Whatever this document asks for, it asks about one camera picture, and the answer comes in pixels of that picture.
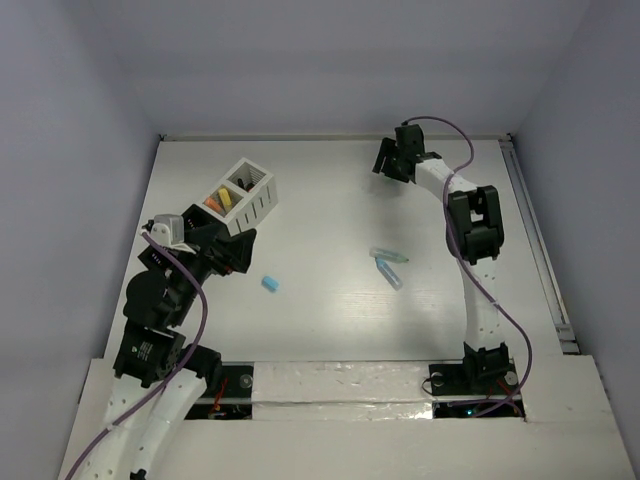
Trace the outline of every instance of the white platform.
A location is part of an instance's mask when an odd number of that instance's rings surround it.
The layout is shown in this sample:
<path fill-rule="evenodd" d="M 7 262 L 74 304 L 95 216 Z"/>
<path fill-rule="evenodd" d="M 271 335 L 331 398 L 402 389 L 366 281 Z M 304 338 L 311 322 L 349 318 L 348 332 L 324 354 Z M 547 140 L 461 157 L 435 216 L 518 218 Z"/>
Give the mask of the white platform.
<path fill-rule="evenodd" d="M 537 355 L 561 354 L 518 206 L 497 141 L 475 142 L 465 176 L 500 192 L 505 245 L 498 296 L 529 332 Z M 468 156 L 462 141 L 433 141 L 450 166 Z M 462 357 L 465 310 L 460 272 L 444 242 L 440 203 L 415 185 L 371 173 L 379 141 L 163 142 L 140 224 L 181 213 L 241 157 L 271 171 L 279 205 L 260 224 L 248 274 L 212 277 L 204 344 L 225 361 L 436 360 Z M 394 266 L 395 292 L 369 247 L 410 258 Z M 136 237 L 105 357 L 113 360 L 125 318 L 124 287 L 143 267 Z M 271 294 L 264 275 L 281 284 Z M 182 331 L 195 333 L 195 302 Z M 512 353 L 524 353 L 505 328 Z"/>
<path fill-rule="evenodd" d="M 259 419 L 183 422 L 155 480 L 634 478 L 591 357 L 538 358 L 527 422 L 430 420 L 417 383 L 428 365 L 397 363 L 259 363 Z M 112 381 L 94 360 L 62 472 L 98 430 Z"/>

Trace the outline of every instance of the orange object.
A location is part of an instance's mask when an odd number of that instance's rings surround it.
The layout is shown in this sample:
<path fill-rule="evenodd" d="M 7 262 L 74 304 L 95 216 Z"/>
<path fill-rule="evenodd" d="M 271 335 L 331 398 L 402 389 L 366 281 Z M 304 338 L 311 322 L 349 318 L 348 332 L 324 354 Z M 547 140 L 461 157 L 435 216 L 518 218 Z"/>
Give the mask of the orange object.
<path fill-rule="evenodd" d="M 216 213 L 218 213 L 220 215 L 224 215 L 224 210 L 218 204 L 218 202 L 216 202 L 213 198 L 207 197 L 207 199 L 204 201 L 204 204 L 207 207 L 209 207 L 211 210 L 213 210 L 214 212 L 216 212 Z"/>

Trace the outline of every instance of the white wall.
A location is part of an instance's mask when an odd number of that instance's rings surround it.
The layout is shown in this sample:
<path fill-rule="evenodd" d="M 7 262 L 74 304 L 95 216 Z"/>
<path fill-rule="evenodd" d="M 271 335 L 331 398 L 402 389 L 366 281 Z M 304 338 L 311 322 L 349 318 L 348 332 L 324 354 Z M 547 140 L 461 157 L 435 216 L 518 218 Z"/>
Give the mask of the white wall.
<path fill-rule="evenodd" d="M 0 469 L 53 479 L 100 356 L 157 136 L 81 0 L 0 15 Z"/>
<path fill-rule="evenodd" d="M 93 0 L 163 133 L 513 131 L 588 0 Z"/>
<path fill-rule="evenodd" d="M 640 473 L 640 2 L 594 1 L 516 136 L 585 353 Z"/>

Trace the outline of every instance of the white box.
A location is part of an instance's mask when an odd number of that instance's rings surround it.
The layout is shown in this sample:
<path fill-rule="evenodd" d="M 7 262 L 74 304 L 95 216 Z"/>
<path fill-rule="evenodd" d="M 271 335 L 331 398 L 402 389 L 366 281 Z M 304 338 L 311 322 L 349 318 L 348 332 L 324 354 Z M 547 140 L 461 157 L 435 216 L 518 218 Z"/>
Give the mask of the white box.
<path fill-rule="evenodd" d="M 253 183 L 247 192 L 238 185 L 242 180 L 245 188 Z M 228 213 L 220 214 L 204 204 L 207 198 L 213 198 L 222 206 L 218 190 L 226 188 L 231 197 L 232 208 Z M 197 205 L 208 214 L 224 223 L 230 235 L 236 235 L 255 228 L 278 203 L 276 180 L 272 173 L 251 160 L 242 158 L 224 177 L 200 198 Z"/>

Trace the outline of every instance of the small blue cube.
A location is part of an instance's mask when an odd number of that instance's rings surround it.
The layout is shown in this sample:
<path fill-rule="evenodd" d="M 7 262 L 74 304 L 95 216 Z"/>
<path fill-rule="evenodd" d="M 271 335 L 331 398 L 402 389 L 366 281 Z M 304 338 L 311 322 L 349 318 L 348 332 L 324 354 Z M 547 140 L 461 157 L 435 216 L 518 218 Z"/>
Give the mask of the small blue cube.
<path fill-rule="evenodd" d="M 277 280 L 267 275 L 262 279 L 262 286 L 273 293 L 276 290 L 278 290 L 278 287 L 280 286 L 280 284 L 278 283 Z"/>

